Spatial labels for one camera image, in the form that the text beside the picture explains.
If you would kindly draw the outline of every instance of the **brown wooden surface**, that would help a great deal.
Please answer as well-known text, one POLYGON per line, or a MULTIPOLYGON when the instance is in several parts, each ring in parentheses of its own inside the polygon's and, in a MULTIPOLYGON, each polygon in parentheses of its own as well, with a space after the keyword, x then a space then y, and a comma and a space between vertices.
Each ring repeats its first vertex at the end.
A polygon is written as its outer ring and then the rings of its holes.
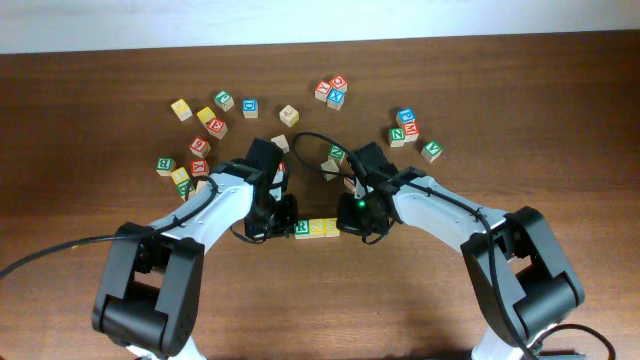
MULTIPOLYGON (((586 288, 569 318, 606 334, 620 359, 640 353, 640 33, 496 36, 341 44, 211 47, 0 56, 0 266, 45 246, 146 224, 182 203, 156 158, 180 165, 206 135, 169 104, 211 106, 228 122, 207 136, 211 165, 244 156, 254 137, 308 130, 356 148, 386 143, 398 107, 413 107, 417 144, 385 152, 487 206, 540 210, 586 288), (313 96, 349 81, 342 110, 313 96), (217 109, 225 89, 236 105, 217 109), (257 97, 260 118, 242 118, 257 97), (300 111, 293 128, 277 112, 300 111), (443 155, 427 164, 419 145, 443 155)), ((320 164, 328 146, 301 151, 320 164)), ((325 183, 291 154, 303 217, 335 214, 341 181, 325 183)), ((109 249, 43 258, 0 283, 0 355, 132 359, 92 330, 109 249)), ((397 226, 377 246, 354 236, 263 246, 226 233, 206 257, 194 335, 210 359, 381 358, 468 349, 485 329, 462 258, 397 226)), ((604 359, 581 333, 548 348, 604 359)))

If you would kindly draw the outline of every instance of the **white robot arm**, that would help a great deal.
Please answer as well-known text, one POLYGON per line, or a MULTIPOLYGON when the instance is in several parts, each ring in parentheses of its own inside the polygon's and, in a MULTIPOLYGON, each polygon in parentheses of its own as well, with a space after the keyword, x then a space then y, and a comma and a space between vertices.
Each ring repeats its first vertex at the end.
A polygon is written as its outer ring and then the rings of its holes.
POLYGON ((281 182, 284 177, 278 172, 281 158, 282 150, 275 144, 256 139, 244 159, 217 166, 209 176, 213 181, 168 216, 148 227, 123 225, 116 235, 127 238, 112 243, 93 308, 94 329, 145 360, 205 359, 191 332, 206 252, 241 219, 246 242, 293 233, 295 197, 282 195, 286 189, 272 185, 274 178, 281 182), (215 197, 210 200, 212 192, 215 197), (170 229, 145 235, 165 228, 170 229), (136 281, 136 273, 152 270, 164 273, 160 288, 136 281))
POLYGON ((582 284, 544 217, 535 209, 524 207, 507 213, 476 204, 443 188, 420 170, 399 172, 375 143, 354 155, 356 159, 350 156, 348 160, 357 188, 371 190, 342 195, 338 228, 362 236, 367 243, 367 236, 386 234, 390 221, 395 221, 420 228, 462 254, 489 324, 471 354, 473 360, 520 359, 523 351, 515 336, 525 344, 533 343, 584 301, 582 284), (493 249, 488 246, 487 229, 492 234, 493 249), (492 286, 489 251, 495 257, 500 299, 492 286), (531 259, 531 265, 517 275, 508 264, 515 257, 531 259), (499 302, 504 305, 506 318, 499 302))

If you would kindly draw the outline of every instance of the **block face with letter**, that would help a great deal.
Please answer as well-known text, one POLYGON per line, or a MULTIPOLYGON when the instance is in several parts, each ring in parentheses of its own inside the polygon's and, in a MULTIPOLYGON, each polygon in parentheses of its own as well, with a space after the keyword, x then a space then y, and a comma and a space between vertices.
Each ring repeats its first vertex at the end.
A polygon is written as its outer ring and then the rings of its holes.
POLYGON ((171 172, 171 178, 173 179, 173 183, 178 185, 185 180, 189 180, 189 174, 187 174, 187 170, 180 167, 171 172))
POLYGON ((437 159, 438 156, 442 154, 442 146, 437 142, 432 141, 424 146, 421 154, 428 162, 433 162, 433 160, 437 159))
POLYGON ((420 136, 420 130, 418 130, 418 123, 415 121, 402 125, 402 130, 404 130, 405 142, 416 141, 420 136))
POLYGON ((399 127, 402 125, 416 121, 416 115, 413 113, 413 109, 406 108, 398 111, 398 115, 396 115, 396 122, 399 127))
MULTIPOLYGON (((322 170, 325 171, 333 171, 333 172, 339 172, 340 168, 338 168, 338 165, 336 165, 336 162, 333 161, 332 159, 329 159, 326 162, 323 162, 322 165, 320 165, 320 167, 322 168, 322 170)), ((335 178, 338 175, 333 175, 333 174, 322 174, 322 176, 324 176, 324 179, 326 181, 329 181, 333 178, 335 178)))
POLYGON ((178 118, 180 119, 180 121, 185 121, 188 118, 190 118, 191 115, 193 115, 193 113, 191 112, 191 109, 189 109, 189 105, 187 105, 187 102, 184 101, 183 99, 180 99, 174 102, 173 104, 171 104, 171 108, 173 109, 173 112, 175 112, 176 115, 178 115, 178 118))
POLYGON ((211 147, 205 139, 196 136, 196 138, 193 139, 193 142, 191 142, 191 145, 189 145, 189 149, 194 155, 205 158, 207 157, 209 150, 211 150, 211 147))
POLYGON ((324 219, 309 220, 309 234, 311 238, 324 237, 324 219))
POLYGON ((344 158, 344 151, 342 151, 342 149, 335 145, 331 145, 331 148, 329 149, 329 160, 333 160, 338 163, 338 165, 342 165, 342 161, 344 161, 344 158))
POLYGON ((216 117, 216 114, 214 114, 213 111, 208 106, 198 111, 196 115, 198 116, 198 119, 200 119, 200 122, 204 126, 207 126, 207 124, 209 124, 211 120, 213 120, 216 117))
POLYGON ((233 107, 233 98, 231 95, 222 90, 213 98, 213 101, 218 105, 224 112, 229 111, 233 107))
POLYGON ((400 147, 404 145, 405 141, 406 137, 402 128, 393 128, 389 130, 389 146, 400 147))
POLYGON ((300 114, 293 106, 287 105, 280 111, 280 120, 288 127, 292 127, 300 120, 300 114))
POLYGON ((325 237, 336 237, 340 236, 340 230, 336 223, 338 222, 338 218, 324 219, 324 236, 325 237))
POLYGON ((289 143, 287 142, 287 138, 283 135, 278 135, 271 139, 271 142, 274 142, 282 151, 286 154, 289 152, 289 143))
POLYGON ((217 139, 222 140, 227 133, 227 124, 220 119, 213 119, 209 125, 207 125, 207 131, 217 139))
POLYGON ((182 200, 187 199, 187 192, 189 193, 189 197, 194 195, 196 189, 194 189, 193 185, 191 185, 191 181, 188 179, 176 185, 176 190, 178 190, 178 195, 182 198, 182 200))
POLYGON ((341 75, 338 75, 331 79, 329 82, 332 88, 341 91, 343 93, 347 92, 347 80, 345 80, 341 75))
POLYGON ((158 158, 156 163, 156 171, 161 176, 169 176, 176 169, 176 162, 171 158, 158 158))
POLYGON ((258 99, 242 100, 242 114, 247 119, 255 119, 258 117, 258 99))
POLYGON ((316 99, 327 102, 327 96, 329 96, 330 91, 331 85, 326 81, 320 81, 318 86, 316 86, 316 99))
POLYGON ((336 89, 331 89, 327 97, 327 107, 334 110, 340 110, 344 104, 344 93, 336 89))
POLYGON ((310 237, 309 220, 299 220, 296 224, 296 239, 308 239, 310 237))
POLYGON ((205 160, 193 160, 191 162, 191 175, 207 176, 209 175, 209 164, 205 160))

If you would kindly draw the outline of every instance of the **toy block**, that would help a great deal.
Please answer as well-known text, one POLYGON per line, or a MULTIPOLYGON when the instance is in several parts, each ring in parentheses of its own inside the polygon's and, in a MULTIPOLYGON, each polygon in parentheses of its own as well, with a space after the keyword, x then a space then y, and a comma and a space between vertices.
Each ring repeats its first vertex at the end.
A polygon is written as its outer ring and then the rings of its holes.
POLYGON ((289 143, 287 142, 287 138, 284 135, 278 135, 271 139, 271 141, 276 143, 276 145, 278 145, 278 147, 282 149, 285 154, 289 152, 289 143))
POLYGON ((337 227, 338 218, 324 219, 324 236, 336 237, 340 236, 340 230, 337 227))
POLYGON ((176 115, 178 115, 178 118, 180 119, 180 121, 185 121, 188 118, 190 118, 191 115, 193 115, 193 113, 191 112, 191 109, 189 109, 189 105, 187 105, 187 102, 184 101, 183 99, 180 99, 174 102, 173 104, 171 104, 171 108, 173 109, 173 112, 175 112, 176 115))
POLYGON ((320 81, 318 86, 316 86, 316 99, 327 102, 329 91, 331 91, 331 85, 326 81, 320 81))
POLYGON ((422 148, 422 152, 420 153, 423 158, 427 159, 428 162, 433 162, 433 160, 437 159, 440 154, 442 154, 442 146, 435 141, 428 143, 422 148))
POLYGON ((213 101, 220 109, 224 110, 224 112, 229 111, 229 109, 233 107, 233 98, 224 90, 220 91, 218 95, 213 98, 213 101))
POLYGON ((170 158, 158 158, 156 164, 156 171, 161 176, 169 176, 171 172, 176 169, 176 162, 170 158))
POLYGON ((342 91, 343 93, 347 92, 347 80, 345 80, 341 75, 338 75, 331 79, 331 81, 329 81, 329 84, 331 84, 332 88, 338 91, 342 91))
POLYGON ((344 186, 347 187, 351 192, 356 192, 356 181, 351 180, 348 177, 344 177, 344 186))
MULTIPOLYGON (((336 162, 333 161, 332 159, 329 159, 326 162, 323 162, 322 165, 320 165, 320 167, 322 168, 322 170, 325 171, 333 171, 333 172, 339 172, 340 168, 338 168, 338 165, 336 165, 336 162)), ((329 181, 331 179, 333 179, 334 177, 338 176, 338 175, 333 175, 333 174, 322 174, 322 176, 324 176, 324 179, 326 181, 329 181)))
POLYGON ((310 237, 309 220, 299 220, 296 224, 296 239, 308 239, 310 237))
POLYGON ((193 160, 191 162, 191 175, 207 176, 209 175, 209 164, 204 160, 193 160))
POLYGON ((242 100, 242 114, 247 119, 255 119, 258 117, 258 99, 242 100))
POLYGON ((193 142, 191 143, 191 145, 189 145, 189 149, 196 156, 205 158, 207 157, 209 150, 211 150, 211 146, 209 146, 209 143, 207 142, 207 140, 199 136, 196 136, 196 138, 193 139, 193 142))
POLYGON ((331 145, 329 149, 329 160, 333 160, 338 163, 338 165, 342 165, 342 161, 345 158, 345 153, 339 147, 335 145, 331 145))
POLYGON ((344 93, 336 89, 331 89, 327 97, 327 106, 334 110, 340 110, 342 104, 344 104, 344 93))
POLYGON ((213 135, 219 140, 222 140, 224 135, 227 133, 227 130, 227 124, 225 124, 225 122, 220 119, 213 119, 211 120, 209 125, 207 125, 207 131, 209 132, 209 134, 213 135))
POLYGON ((309 237, 310 238, 324 237, 324 219, 309 220, 309 237))
POLYGON ((196 185, 196 192, 194 193, 194 195, 199 193, 200 190, 206 189, 207 188, 207 184, 209 184, 208 181, 204 181, 204 180, 198 181, 198 184, 196 185))
POLYGON ((173 179, 174 184, 178 185, 185 180, 189 180, 189 174, 187 174, 187 170, 180 167, 171 172, 171 178, 173 179))
POLYGON ((178 190, 178 195, 180 195, 182 200, 187 200, 187 192, 189 193, 189 197, 196 193, 196 189, 193 188, 193 185, 191 185, 191 182, 188 179, 177 184, 176 190, 178 190))
POLYGON ((288 127, 292 127, 300 120, 300 114, 291 105, 287 105, 280 111, 280 120, 288 127))
POLYGON ((396 122, 399 127, 410 122, 416 121, 416 116, 413 114, 413 110, 411 108, 406 108, 404 110, 398 111, 398 115, 396 115, 396 122))
POLYGON ((404 131, 402 128, 393 128, 389 130, 389 146, 400 147, 403 146, 406 141, 404 131))
POLYGON ((214 114, 208 106, 198 111, 196 115, 198 115, 198 119, 200 119, 200 122, 204 126, 207 126, 207 124, 209 124, 209 122, 211 122, 211 120, 215 119, 216 117, 216 114, 214 114))
POLYGON ((416 141, 420 136, 420 130, 418 130, 418 123, 415 121, 402 125, 402 130, 404 131, 405 142, 416 141))

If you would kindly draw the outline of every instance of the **white wall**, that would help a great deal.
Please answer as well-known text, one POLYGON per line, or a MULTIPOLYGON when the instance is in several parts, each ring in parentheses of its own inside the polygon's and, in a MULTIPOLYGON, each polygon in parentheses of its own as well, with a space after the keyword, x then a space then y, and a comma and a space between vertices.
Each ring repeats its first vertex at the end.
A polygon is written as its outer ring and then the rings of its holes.
POLYGON ((640 0, 0 0, 0 53, 640 28, 640 0))

